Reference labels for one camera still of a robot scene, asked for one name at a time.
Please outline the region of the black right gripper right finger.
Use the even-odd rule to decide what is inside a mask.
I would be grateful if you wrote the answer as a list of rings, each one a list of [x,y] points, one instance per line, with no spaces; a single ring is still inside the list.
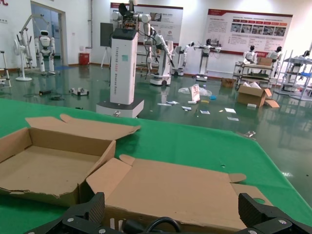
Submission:
[[[238,196],[238,213],[246,226],[239,234],[312,234],[311,226],[292,219],[275,206],[258,203],[247,193]]]

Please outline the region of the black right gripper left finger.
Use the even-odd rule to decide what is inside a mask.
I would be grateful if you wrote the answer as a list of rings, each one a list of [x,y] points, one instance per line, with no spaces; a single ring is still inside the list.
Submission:
[[[27,231],[27,234],[104,234],[104,193],[96,193],[90,201],[73,205],[65,213],[46,224]]]

